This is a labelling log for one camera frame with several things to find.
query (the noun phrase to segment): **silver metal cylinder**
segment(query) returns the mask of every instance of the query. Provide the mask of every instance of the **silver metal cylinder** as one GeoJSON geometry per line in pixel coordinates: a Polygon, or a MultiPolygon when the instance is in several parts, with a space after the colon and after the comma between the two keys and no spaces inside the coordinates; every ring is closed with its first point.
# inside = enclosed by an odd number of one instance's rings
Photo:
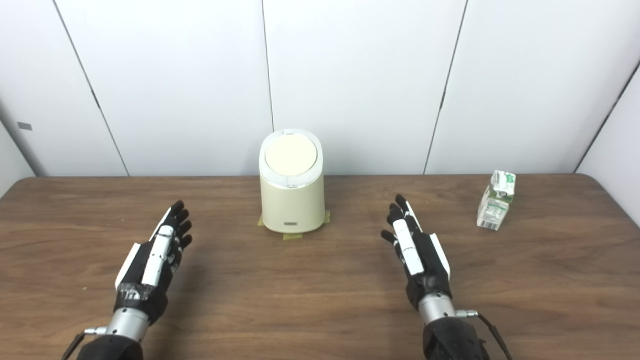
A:
{"type": "Polygon", "coordinates": [[[418,303],[418,311],[424,325],[447,316],[456,316],[451,299],[443,293],[428,294],[418,303]]]}
{"type": "Polygon", "coordinates": [[[149,328],[149,317],[143,311],[121,307],[113,313],[106,334],[126,336],[142,342],[149,328]]]}

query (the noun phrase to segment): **cable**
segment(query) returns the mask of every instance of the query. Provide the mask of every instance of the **cable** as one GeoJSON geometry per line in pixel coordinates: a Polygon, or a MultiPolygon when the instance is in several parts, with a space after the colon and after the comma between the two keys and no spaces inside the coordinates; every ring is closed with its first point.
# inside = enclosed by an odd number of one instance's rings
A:
{"type": "Polygon", "coordinates": [[[504,352],[504,355],[507,357],[507,360],[513,360],[513,358],[511,357],[511,354],[509,353],[509,350],[507,349],[507,344],[504,343],[504,340],[502,340],[502,336],[500,336],[500,333],[498,332],[498,328],[493,326],[493,324],[489,321],[489,319],[485,318],[481,313],[478,313],[477,316],[489,328],[491,335],[493,335],[493,337],[495,338],[495,341],[498,343],[498,345],[500,345],[500,348],[504,352]]]}
{"type": "Polygon", "coordinates": [[[83,339],[84,339],[84,332],[81,332],[78,335],[76,335],[74,340],[71,341],[71,344],[69,344],[67,351],[65,351],[64,355],[62,355],[62,360],[67,360],[71,356],[71,354],[73,354],[74,350],[78,347],[78,345],[80,345],[83,339]]]}

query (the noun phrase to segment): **metal connector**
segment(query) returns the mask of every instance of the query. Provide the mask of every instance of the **metal connector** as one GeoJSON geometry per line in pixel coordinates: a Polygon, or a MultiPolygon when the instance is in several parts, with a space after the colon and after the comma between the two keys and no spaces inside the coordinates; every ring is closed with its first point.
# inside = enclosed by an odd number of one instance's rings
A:
{"type": "Polygon", "coordinates": [[[107,333],[106,326],[87,327],[84,330],[85,335],[104,335],[107,333]]]}
{"type": "Polygon", "coordinates": [[[476,310],[456,310],[456,317],[458,318],[472,318],[478,316],[476,310]]]}

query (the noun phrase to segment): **robotic hand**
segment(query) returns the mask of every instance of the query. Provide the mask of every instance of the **robotic hand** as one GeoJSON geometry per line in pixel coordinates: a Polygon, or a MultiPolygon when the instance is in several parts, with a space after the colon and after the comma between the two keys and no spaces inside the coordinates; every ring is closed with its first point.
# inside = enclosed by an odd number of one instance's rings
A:
{"type": "Polygon", "coordinates": [[[167,289],[191,243],[191,222],[182,201],[164,214],[151,239],[134,244],[116,278],[116,303],[108,326],[90,327],[78,334],[62,357],[67,360],[84,335],[96,335],[80,349],[78,360],[142,360],[140,343],[147,329],[166,310],[167,289]]]}
{"type": "Polygon", "coordinates": [[[477,311],[455,310],[449,288],[451,269],[436,234],[425,234],[409,202],[396,195],[387,222],[394,233],[382,230],[382,238],[395,248],[404,264],[406,294],[424,322],[422,347],[427,360],[489,360],[484,341],[472,325],[461,318],[478,316],[489,326],[509,360],[506,345],[497,328],[477,311]]]}

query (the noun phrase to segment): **wooden table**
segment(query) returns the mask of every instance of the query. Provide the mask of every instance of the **wooden table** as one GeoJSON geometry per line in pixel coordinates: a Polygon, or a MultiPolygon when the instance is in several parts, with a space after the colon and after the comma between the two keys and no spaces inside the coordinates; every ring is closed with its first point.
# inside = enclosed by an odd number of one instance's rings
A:
{"type": "Polygon", "coordinates": [[[439,235],[456,306],[483,312],[514,359],[638,359],[640,229],[582,175],[518,176],[500,231],[480,229],[488,180],[327,177],[331,222],[289,241],[257,226],[256,177],[23,180],[0,200],[0,357],[57,359],[106,325],[132,243],[182,199],[195,240],[145,360],[423,359],[420,317],[379,237],[402,193],[439,235]]]}

